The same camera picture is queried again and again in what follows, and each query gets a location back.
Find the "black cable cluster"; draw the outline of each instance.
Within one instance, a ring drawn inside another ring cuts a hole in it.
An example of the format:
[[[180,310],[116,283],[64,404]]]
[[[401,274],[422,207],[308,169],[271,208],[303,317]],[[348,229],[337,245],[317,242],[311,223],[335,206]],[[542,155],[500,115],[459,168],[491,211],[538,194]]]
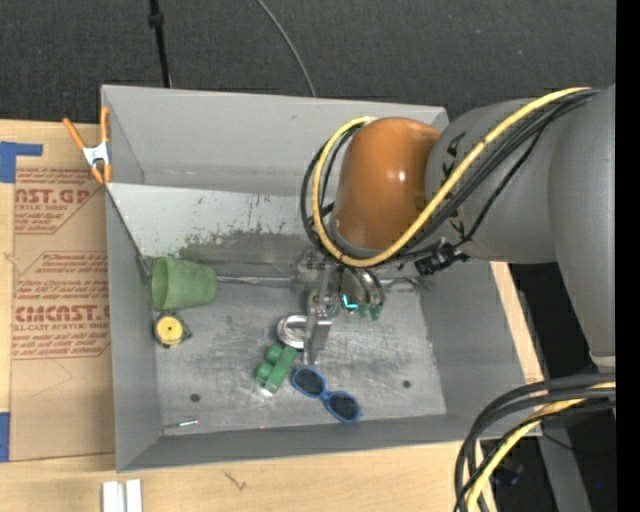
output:
[[[496,398],[487,405],[477,416],[458,453],[454,470],[454,486],[456,491],[456,505],[454,512],[467,512],[465,496],[480,474],[486,469],[489,461],[500,450],[507,440],[521,427],[549,416],[568,416],[575,414],[592,414],[602,410],[613,409],[616,406],[615,388],[595,388],[604,383],[615,383],[615,376],[609,374],[584,374],[550,379],[546,382],[536,382],[513,389]],[[475,443],[480,436],[499,420],[533,407],[552,404],[565,400],[584,400],[577,407],[551,412],[519,423],[509,430],[487,454],[483,463],[478,465]],[[469,480],[463,484],[464,467],[467,464]],[[482,512],[489,509],[482,496],[478,500]]]
[[[322,217],[333,211],[334,203],[330,203],[327,206],[324,206],[324,200],[326,196],[327,187],[329,185],[329,176],[331,175],[331,171],[333,170],[333,166],[335,164],[336,157],[340,152],[340,149],[346,144],[346,142],[355,134],[355,132],[359,129],[359,126],[354,126],[350,130],[347,130],[342,137],[337,141],[334,145],[333,152],[329,158],[327,163],[327,170],[325,171],[324,178],[322,180],[322,188],[320,189],[320,212]],[[318,164],[318,160],[320,159],[320,155],[322,151],[327,146],[329,141],[325,142],[322,147],[316,152],[316,154],[311,159],[311,162],[307,166],[307,170],[302,179],[302,186],[300,187],[300,216],[302,218],[302,225],[304,227],[305,232],[307,233],[307,237],[313,243],[314,247],[318,249],[323,254],[328,255],[328,252],[320,242],[320,238],[318,234],[313,230],[314,222],[313,217],[309,215],[309,210],[307,209],[307,194],[309,191],[309,182],[311,181],[311,176],[313,175],[313,171]]]
[[[473,235],[485,219],[491,206],[495,203],[499,195],[504,191],[511,179],[517,174],[518,170],[523,166],[529,158],[543,131],[555,120],[572,112],[573,110],[584,105],[589,99],[598,94],[597,90],[578,91],[573,94],[563,96],[562,98],[546,105],[539,111],[527,116],[519,123],[516,123],[507,131],[501,140],[492,145],[492,151],[483,159],[472,177],[467,180],[451,200],[431,219],[431,222],[422,230],[419,236],[415,237],[413,246],[416,246],[431,236],[444,222],[446,222],[462,203],[480,186],[480,184],[491,175],[498,166],[511,155],[522,144],[530,140],[527,149],[514,163],[512,168],[504,176],[498,187],[494,190],[485,205],[483,206],[478,218],[474,221],[468,233],[462,235],[461,239],[453,245],[454,249],[458,249],[461,245],[472,240]],[[381,265],[395,264],[399,262],[418,261],[422,258],[431,257],[438,254],[439,249],[426,249],[418,252],[404,252],[394,256]]]
[[[151,14],[149,15],[149,18],[148,18],[149,27],[151,27],[156,33],[156,44],[158,46],[158,57],[160,59],[160,70],[162,72],[162,85],[167,89],[171,89],[173,87],[173,82],[171,80],[171,74],[169,73],[169,59],[167,58],[164,31],[162,29],[164,25],[164,14],[160,11],[159,0],[149,0],[149,1],[151,5]],[[284,28],[282,27],[278,19],[275,17],[271,9],[269,9],[269,7],[265,4],[264,0],[256,0],[256,3],[265,12],[265,14],[269,16],[269,19],[271,19],[275,27],[278,29],[278,32],[280,32],[280,35],[282,36],[285,43],[291,50],[291,53],[296,59],[296,62],[304,75],[304,79],[307,82],[307,86],[309,87],[309,92],[311,93],[311,96],[316,98],[318,96],[318,93],[316,92],[313,82],[311,81],[311,77],[309,76],[309,72],[307,71],[307,68],[304,65],[303,60],[300,58],[300,55],[298,54],[298,50],[296,50],[296,47],[294,46],[293,41],[291,41],[291,39],[287,35],[287,32],[284,30]]]

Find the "green toy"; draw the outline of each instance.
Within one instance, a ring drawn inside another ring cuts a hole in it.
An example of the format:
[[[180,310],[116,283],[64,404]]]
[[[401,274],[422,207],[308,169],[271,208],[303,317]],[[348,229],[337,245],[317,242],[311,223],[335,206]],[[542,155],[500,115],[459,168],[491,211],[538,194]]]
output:
[[[274,343],[267,349],[263,361],[256,368],[256,380],[267,391],[275,394],[297,356],[298,351],[295,348]]]

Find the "sunglasses lens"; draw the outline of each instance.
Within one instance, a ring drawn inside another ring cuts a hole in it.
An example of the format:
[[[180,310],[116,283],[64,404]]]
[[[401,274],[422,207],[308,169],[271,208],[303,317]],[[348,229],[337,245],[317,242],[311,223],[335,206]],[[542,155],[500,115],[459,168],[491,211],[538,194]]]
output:
[[[320,396],[324,391],[324,380],[320,375],[306,368],[299,370],[294,378],[296,386],[311,396]]]
[[[327,406],[340,418],[353,421],[360,415],[360,405],[352,397],[344,393],[334,393]]]

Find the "bin floor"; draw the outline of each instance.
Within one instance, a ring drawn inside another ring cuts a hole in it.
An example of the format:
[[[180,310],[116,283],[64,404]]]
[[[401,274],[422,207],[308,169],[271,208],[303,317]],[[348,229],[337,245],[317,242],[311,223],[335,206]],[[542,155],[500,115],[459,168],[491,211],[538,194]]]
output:
[[[333,323],[316,367],[330,390],[358,399],[362,421],[446,413],[420,293],[428,291],[395,283],[377,321],[341,312]],[[156,348],[162,420],[198,424],[166,434],[336,422],[320,400],[288,381],[267,396],[254,378],[278,320],[294,312],[300,307],[289,288],[228,282],[219,284],[213,304],[181,311],[193,336]]]

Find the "metal ring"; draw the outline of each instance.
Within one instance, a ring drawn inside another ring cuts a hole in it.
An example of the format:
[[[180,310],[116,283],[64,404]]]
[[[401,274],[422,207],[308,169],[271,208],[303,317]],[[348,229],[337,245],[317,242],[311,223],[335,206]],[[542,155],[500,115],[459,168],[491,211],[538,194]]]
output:
[[[276,328],[278,338],[280,338],[280,341],[285,345],[289,345],[296,350],[303,350],[306,333],[303,332],[303,334],[296,334],[292,328],[294,324],[302,324],[304,331],[306,331],[306,315],[289,315],[281,318],[278,321],[278,327]]]

